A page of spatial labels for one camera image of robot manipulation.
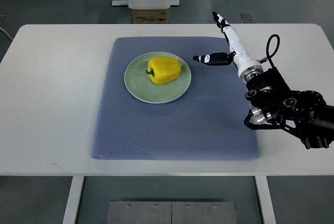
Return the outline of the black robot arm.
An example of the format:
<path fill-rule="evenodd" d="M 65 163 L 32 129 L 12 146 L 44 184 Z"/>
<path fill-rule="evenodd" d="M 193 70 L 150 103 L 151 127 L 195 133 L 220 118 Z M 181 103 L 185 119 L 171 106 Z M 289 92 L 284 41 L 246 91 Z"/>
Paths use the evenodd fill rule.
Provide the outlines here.
<path fill-rule="evenodd" d="M 333 107 L 316 91 L 291 90 L 266 48 L 270 68 L 246 78 L 250 102 L 244 120 L 252 130 L 281 129 L 301 140 L 306 149 L 328 148 L 333 142 Z"/>

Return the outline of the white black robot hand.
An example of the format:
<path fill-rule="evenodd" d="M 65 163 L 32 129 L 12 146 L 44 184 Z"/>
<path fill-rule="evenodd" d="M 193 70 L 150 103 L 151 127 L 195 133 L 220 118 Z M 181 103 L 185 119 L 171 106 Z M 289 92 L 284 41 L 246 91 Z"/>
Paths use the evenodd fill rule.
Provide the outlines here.
<path fill-rule="evenodd" d="M 212 15 L 217 27 L 224 34 L 230 51 L 193 56 L 193 60 L 209 66 L 230 65 L 233 63 L 238 70 L 240 80 L 244 83 L 262 74 L 263 68 L 260 62 L 250 57 L 235 29 L 220 14 L 212 12 Z"/>

